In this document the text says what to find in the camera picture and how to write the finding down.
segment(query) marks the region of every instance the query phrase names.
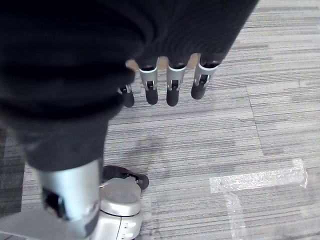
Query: robotic hand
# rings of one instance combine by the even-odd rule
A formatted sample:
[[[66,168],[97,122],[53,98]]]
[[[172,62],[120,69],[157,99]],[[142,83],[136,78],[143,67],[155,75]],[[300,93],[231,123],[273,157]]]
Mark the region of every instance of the robotic hand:
[[[8,216],[0,231],[46,240],[134,238],[141,224],[140,178],[130,173],[101,185],[108,120],[123,104],[134,104],[135,73],[126,61],[137,62],[153,105],[157,59],[166,56],[166,99],[175,106],[188,59],[200,54],[191,95],[201,99],[256,3],[2,2],[0,121],[33,168],[45,211]]]

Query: floor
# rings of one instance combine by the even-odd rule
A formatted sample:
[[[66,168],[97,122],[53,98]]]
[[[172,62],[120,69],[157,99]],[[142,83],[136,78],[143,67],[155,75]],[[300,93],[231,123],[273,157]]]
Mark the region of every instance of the floor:
[[[109,123],[105,164],[150,179],[137,239],[320,239],[320,0],[261,0],[202,100],[193,76],[169,107],[166,71],[154,106],[137,74]],[[39,202],[26,167],[21,209]]]

